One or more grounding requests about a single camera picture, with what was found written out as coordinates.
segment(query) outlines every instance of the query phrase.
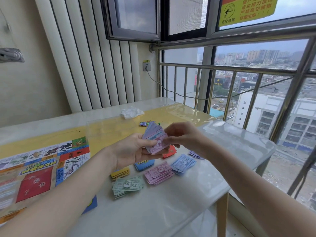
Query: yellow warning sign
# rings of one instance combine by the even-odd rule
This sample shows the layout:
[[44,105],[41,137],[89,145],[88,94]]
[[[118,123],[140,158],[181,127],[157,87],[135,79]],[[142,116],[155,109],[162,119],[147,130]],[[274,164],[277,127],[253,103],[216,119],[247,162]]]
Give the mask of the yellow warning sign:
[[274,14],[277,0],[223,0],[218,26],[260,19]]

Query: crumpled plastic bag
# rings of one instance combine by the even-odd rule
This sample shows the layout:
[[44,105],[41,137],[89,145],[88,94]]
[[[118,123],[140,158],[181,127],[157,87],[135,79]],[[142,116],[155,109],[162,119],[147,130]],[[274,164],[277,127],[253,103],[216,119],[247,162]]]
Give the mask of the crumpled plastic bag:
[[144,114],[144,111],[132,106],[128,109],[122,110],[122,115],[124,115],[125,119],[134,118],[136,116],[143,115],[143,114]]

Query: forearm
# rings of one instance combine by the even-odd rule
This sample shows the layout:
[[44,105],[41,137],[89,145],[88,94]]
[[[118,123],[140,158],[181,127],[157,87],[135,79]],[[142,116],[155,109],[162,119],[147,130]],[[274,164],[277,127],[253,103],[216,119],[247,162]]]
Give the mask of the forearm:
[[208,159],[271,237],[316,236],[316,215],[274,187],[224,148],[201,141]]
[[88,160],[49,194],[0,229],[0,236],[64,236],[116,166],[110,149]]

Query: wooden table leg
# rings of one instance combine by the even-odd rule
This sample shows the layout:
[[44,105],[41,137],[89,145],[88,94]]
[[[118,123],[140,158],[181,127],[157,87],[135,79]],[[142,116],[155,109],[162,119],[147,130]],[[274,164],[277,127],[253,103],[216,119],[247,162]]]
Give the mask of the wooden table leg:
[[226,237],[228,192],[216,202],[217,237]]

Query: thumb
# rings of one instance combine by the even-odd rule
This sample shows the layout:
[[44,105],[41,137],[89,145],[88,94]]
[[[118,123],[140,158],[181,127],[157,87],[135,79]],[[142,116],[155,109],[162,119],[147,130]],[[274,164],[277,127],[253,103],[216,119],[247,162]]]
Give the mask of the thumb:
[[138,139],[137,145],[138,147],[146,147],[146,146],[154,146],[157,144],[156,140],[148,140],[148,139]]
[[182,144],[182,139],[181,136],[168,136],[168,137],[165,137],[163,139],[163,143],[165,143],[166,145],[172,145],[172,144],[179,144],[181,145]]

